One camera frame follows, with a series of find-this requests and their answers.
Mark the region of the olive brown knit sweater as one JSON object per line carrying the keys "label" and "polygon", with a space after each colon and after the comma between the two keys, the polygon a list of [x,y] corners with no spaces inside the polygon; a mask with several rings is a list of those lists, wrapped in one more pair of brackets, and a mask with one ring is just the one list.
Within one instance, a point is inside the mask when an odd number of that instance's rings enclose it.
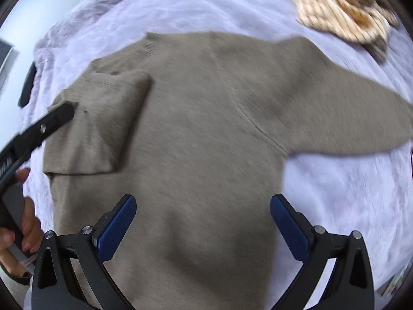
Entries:
{"label": "olive brown knit sweater", "polygon": [[262,309],[269,200],[289,155],[362,155],[412,138],[412,106],[310,40],[152,34],[92,61],[55,98],[74,118],[45,144],[55,230],[125,194],[138,214],[108,270],[136,309]]}

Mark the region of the black pillow at bedside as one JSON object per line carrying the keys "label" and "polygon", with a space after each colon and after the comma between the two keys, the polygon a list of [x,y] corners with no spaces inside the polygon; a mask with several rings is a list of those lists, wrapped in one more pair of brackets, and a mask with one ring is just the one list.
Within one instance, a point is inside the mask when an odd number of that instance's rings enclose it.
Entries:
{"label": "black pillow at bedside", "polygon": [[23,87],[22,87],[22,92],[18,101],[18,105],[20,108],[24,108],[26,105],[28,105],[30,97],[31,97],[31,90],[33,89],[34,86],[34,79],[36,76],[36,65],[34,62],[32,62],[29,71],[26,75],[26,79],[24,81]]}

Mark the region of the cream striped garment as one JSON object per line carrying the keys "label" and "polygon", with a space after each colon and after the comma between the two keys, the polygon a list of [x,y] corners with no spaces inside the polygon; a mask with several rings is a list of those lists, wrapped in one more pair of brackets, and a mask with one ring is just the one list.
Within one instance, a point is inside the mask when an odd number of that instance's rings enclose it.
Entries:
{"label": "cream striped garment", "polygon": [[293,0],[297,21],[361,44],[378,62],[387,58],[391,29],[399,25],[388,0]]}

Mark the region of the lavender plush bed blanket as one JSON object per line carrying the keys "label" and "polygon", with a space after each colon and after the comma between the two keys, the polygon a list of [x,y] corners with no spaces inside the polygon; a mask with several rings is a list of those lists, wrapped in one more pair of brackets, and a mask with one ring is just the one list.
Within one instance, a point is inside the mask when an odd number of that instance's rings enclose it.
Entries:
{"label": "lavender plush bed blanket", "polygon": [[[148,31],[222,31],[268,41],[303,36],[333,62],[412,98],[412,39],[391,31],[388,57],[378,63],[358,44],[309,29],[295,19],[293,0],[81,0],[34,46],[34,88],[21,123],[39,118],[95,58]],[[288,201],[329,230],[366,237],[375,285],[412,257],[411,143],[368,156],[300,154],[286,164]]]}

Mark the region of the wall mounted monitor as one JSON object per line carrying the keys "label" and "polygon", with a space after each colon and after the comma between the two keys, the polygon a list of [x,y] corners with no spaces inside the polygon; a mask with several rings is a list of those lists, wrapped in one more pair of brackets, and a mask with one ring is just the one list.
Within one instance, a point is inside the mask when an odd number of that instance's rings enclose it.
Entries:
{"label": "wall mounted monitor", "polygon": [[3,39],[0,40],[0,88],[3,88],[4,81],[6,79],[6,66],[9,63],[9,58],[13,52],[13,45],[4,41]]}

